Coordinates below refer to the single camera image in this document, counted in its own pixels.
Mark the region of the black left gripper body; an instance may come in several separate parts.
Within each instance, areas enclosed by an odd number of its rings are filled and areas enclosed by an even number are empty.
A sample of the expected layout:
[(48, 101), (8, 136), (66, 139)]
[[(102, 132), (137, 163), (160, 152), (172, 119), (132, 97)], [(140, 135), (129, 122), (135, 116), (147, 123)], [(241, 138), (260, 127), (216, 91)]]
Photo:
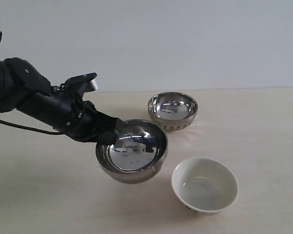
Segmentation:
[(45, 96), (19, 85), (17, 110), (75, 141), (97, 143), (99, 134), (114, 132), (116, 118), (99, 112), (92, 102), (83, 101), (82, 97), (65, 86), (63, 92), (51, 88), (51, 94)]

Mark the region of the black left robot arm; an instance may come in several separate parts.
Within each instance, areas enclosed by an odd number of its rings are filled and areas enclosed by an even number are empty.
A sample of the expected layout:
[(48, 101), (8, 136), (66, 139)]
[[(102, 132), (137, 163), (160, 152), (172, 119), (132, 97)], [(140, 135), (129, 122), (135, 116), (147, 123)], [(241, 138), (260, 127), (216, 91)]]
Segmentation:
[(79, 75), (53, 86), (28, 61), (7, 58), (0, 61), (0, 113), (16, 109), (51, 126), (50, 135), (114, 144), (124, 122), (83, 100), (84, 93), (96, 90), (96, 77), (96, 73)]

